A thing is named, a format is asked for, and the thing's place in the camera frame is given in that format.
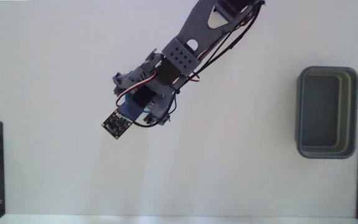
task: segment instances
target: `white backdrop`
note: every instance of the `white backdrop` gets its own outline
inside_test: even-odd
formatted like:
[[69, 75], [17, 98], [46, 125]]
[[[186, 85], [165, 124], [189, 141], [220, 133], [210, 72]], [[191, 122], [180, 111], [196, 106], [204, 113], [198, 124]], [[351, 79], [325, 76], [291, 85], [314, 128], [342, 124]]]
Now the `white backdrop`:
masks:
[[178, 97], [172, 122], [100, 124], [111, 77], [161, 50], [195, 0], [0, 2], [8, 213], [353, 217], [356, 154], [308, 160], [296, 79], [358, 71], [358, 1], [269, 1], [249, 35]]

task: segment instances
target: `white floor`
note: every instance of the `white floor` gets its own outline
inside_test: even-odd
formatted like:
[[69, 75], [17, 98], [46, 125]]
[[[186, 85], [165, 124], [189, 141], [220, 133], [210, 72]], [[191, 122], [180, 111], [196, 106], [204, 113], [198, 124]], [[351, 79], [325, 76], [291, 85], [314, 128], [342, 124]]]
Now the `white floor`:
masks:
[[358, 224], [353, 218], [208, 218], [5, 215], [0, 224]]

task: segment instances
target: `black cable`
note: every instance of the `black cable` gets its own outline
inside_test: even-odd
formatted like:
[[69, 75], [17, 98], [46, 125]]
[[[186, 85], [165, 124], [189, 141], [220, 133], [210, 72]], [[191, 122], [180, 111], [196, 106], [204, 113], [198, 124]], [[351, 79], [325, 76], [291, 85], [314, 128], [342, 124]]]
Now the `black cable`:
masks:
[[165, 112], [163, 114], [163, 116], [160, 119], [156, 120], [156, 122], [154, 122], [152, 124], [144, 125], [144, 124], [140, 124], [140, 123], [138, 123], [136, 121], [132, 121], [133, 124], [136, 125], [136, 126], [139, 126], [141, 128], [152, 128], [152, 127], [158, 125], [161, 121], [163, 121], [165, 119], [165, 117], [167, 117], [167, 115], [169, 115], [169, 111], [171, 110], [173, 102], [174, 101], [176, 102], [176, 97], [177, 97], [177, 94], [174, 93], [173, 96], [172, 96], [171, 101], [169, 102], [169, 105], [168, 105], [167, 109], [165, 110]]
[[[226, 47], [219, 55], [217, 55], [216, 57], [214, 57], [217, 52], [220, 50], [220, 48], [224, 45], [224, 43], [228, 40], [228, 38], [231, 36], [231, 34], [238, 30], [238, 28], [240, 28], [243, 22], [245, 22], [246, 19], [240, 21], [240, 23], [232, 30], [228, 33], [228, 35], [225, 37], [225, 39], [221, 42], [221, 44], [219, 45], [219, 47], [214, 51], [214, 53], [212, 54], [212, 56], [210, 56], [210, 58], [207, 60], [207, 62], [197, 71], [197, 72], [193, 72], [192, 76], [188, 77], [186, 79], [186, 81], [177, 89], [177, 91], [179, 91], [184, 85], [186, 85], [190, 80], [194, 79], [194, 77], [199, 77], [198, 75], [205, 70], [206, 68], [208, 68], [212, 63], [214, 63], [215, 61], [217, 61], [217, 59], [219, 59], [220, 57], [222, 57], [228, 50], [231, 50], [244, 36], [245, 34], [250, 30], [250, 28], [254, 25], [256, 19], [258, 18], [259, 12], [260, 12], [260, 8], [262, 7], [262, 5], [264, 4], [264, 2], [262, 1], [261, 3], [255, 5], [255, 10], [252, 12], [254, 13], [254, 16], [251, 20], [251, 22], [249, 23], [249, 25], [246, 27], [246, 29], [228, 46]], [[139, 126], [141, 128], [151, 128], [154, 127], [156, 125], [158, 125], [160, 122], [162, 122], [165, 117], [170, 114], [172, 114], [173, 112], [175, 112], [175, 110], [177, 109], [177, 101], [176, 101], [176, 95], [177, 93], [175, 92], [171, 102], [167, 108], [167, 110], [164, 112], [164, 115], [157, 120], [156, 122], [154, 122], [153, 124], [149, 124], [149, 125], [144, 125], [144, 124], [140, 124], [136, 121], [133, 121], [134, 125]], [[171, 110], [172, 104], [175, 103], [175, 107], [174, 109], [169, 112]]]
[[175, 112], [178, 108], [178, 103], [177, 103], [177, 98], [175, 97], [175, 99], [173, 100], [173, 102], [175, 103], [175, 106], [173, 107], [173, 110], [171, 112], [168, 113], [168, 115], [173, 114], [173, 112]]
[[[209, 58], [208, 61], [195, 73], [193, 73], [192, 76], [188, 77], [188, 79], [178, 88], [181, 89], [184, 85], [186, 85], [191, 79], [193, 79], [194, 77], [197, 77], [203, 70], [205, 70], [206, 68], [208, 68], [212, 63], [214, 63], [215, 61], [217, 61], [217, 59], [219, 59], [220, 57], [222, 57], [228, 50], [232, 49], [244, 36], [245, 34], [250, 30], [250, 28], [254, 25], [256, 19], [259, 16], [259, 12], [260, 12], [260, 8], [262, 7], [262, 5], [264, 4], [264, 2], [259, 3], [258, 5], [255, 6], [255, 10], [253, 11], [254, 13], [254, 17], [252, 18], [251, 22], [249, 23], [249, 25], [246, 27], [246, 29], [228, 46], [226, 47], [219, 55], [217, 55], [215, 58]], [[238, 26], [240, 26], [240, 24], [243, 21], [240, 21], [239, 25], [236, 26], [235, 29], [233, 29], [232, 31], [230, 31], [230, 33], [227, 35], [227, 37], [221, 42], [220, 46], [215, 50], [213, 55], [216, 55], [216, 53], [218, 52], [218, 50], [223, 46], [223, 44], [227, 41], [227, 39], [229, 38], [229, 36], [235, 31], [237, 30]]]

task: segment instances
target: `blue component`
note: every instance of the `blue component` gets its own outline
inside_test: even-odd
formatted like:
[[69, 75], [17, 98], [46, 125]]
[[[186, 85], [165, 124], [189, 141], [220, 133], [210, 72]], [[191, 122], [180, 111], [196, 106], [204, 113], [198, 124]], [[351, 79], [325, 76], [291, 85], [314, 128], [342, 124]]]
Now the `blue component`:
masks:
[[143, 108], [135, 103], [132, 97], [126, 98], [125, 102], [118, 107], [118, 112], [132, 121], [136, 121], [143, 113], [143, 110]]
[[[125, 101], [128, 101], [130, 97], [131, 97], [130, 93], [126, 94], [125, 95]], [[150, 113], [150, 111], [145, 109], [145, 110], [143, 110], [143, 113]]]

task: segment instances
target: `gray container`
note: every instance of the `gray container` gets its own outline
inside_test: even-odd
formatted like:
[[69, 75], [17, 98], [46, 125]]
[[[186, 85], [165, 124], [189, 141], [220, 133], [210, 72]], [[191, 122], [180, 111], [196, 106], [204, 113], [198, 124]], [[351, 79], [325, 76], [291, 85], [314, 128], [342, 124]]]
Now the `gray container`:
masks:
[[351, 68], [309, 67], [298, 79], [296, 141], [310, 159], [346, 159], [356, 137], [358, 77]]

